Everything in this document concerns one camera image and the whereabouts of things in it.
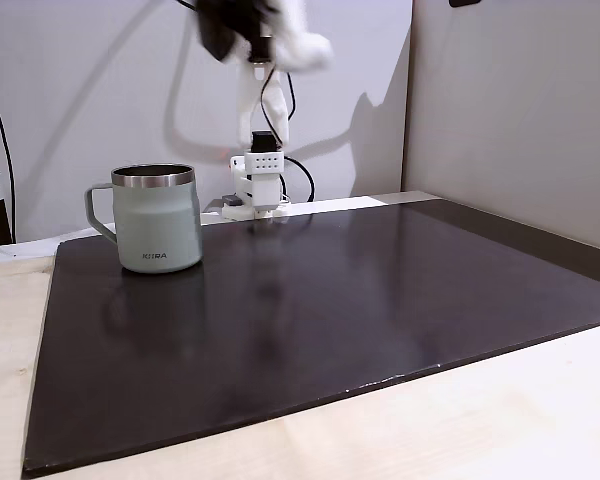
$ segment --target black bracket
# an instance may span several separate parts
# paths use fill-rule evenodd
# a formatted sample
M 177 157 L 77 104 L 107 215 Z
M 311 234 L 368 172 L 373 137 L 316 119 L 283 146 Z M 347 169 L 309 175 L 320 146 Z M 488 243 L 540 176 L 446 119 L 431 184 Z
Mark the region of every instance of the black bracket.
M 453 8 L 466 7 L 467 5 L 475 5 L 480 3 L 482 0 L 449 0 L 449 5 Z

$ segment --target mug handle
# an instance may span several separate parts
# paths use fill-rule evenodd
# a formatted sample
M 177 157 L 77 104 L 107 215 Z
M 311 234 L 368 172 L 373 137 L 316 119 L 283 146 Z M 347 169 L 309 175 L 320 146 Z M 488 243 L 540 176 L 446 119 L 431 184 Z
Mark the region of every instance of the mug handle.
M 89 190 L 87 190 L 84 194 L 84 204 L 87 210 L 87 221 L 89 225 L 96 229 L 97 232 L 101 233 L 107 240 L 118 244 L 118 239 L 116 234 L 105 227 L 102 223 L 98 221 L 96 218 L 96 214 L 93 211 L 93 191 L 94 190 L 107 190 L 109 188 L 113 188 L 113 184 L 111 183 L 103 183 L 99 185 L 94 185 Z

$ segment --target stainless steel mug rim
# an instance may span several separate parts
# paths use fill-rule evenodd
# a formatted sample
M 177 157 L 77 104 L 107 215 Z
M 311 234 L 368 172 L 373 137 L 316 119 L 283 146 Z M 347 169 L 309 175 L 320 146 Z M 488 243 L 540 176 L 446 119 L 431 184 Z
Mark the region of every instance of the stainless steel mug rim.
M 195 169 L 190 165 L 175 163 L 130 165 L 116 168 L 111 172 L 111 182 L 118 187 L 175 187 L 193 181 L 195 181 Z

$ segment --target gray wall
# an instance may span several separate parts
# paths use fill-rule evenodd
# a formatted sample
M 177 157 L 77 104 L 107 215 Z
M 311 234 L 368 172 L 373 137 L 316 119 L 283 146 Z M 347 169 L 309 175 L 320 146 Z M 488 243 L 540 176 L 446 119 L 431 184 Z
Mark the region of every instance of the gray wall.
M 600 0 L 414 6 L 406 186 L 600 246 Z
M 318 199 L 398 191 L 411 2 L 307 4 L 336 59 L 295 76 L 289 151 L 311 170 Z M 236 68 L 202 49 L 192 20 L 174 0 L 0 0 L 20 241 L 84 228 L 83 190 L 124 164 L 195 165 L 203 206 L 233 191 Z M 290 166 L 286 177 L 292 200 L 304 201 L 302 173 Z M 109 221 L 106 195 L 98 210 Z

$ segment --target dark board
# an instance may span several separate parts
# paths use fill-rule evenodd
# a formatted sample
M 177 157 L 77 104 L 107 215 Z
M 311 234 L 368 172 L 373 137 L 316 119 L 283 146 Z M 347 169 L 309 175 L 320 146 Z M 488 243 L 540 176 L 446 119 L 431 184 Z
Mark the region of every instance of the dark board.
M 203 233 L 203 263 L 161 276 L 101 237 L 60 246 L 25 476 L 600 325 L 600 250 L 443 200 Z

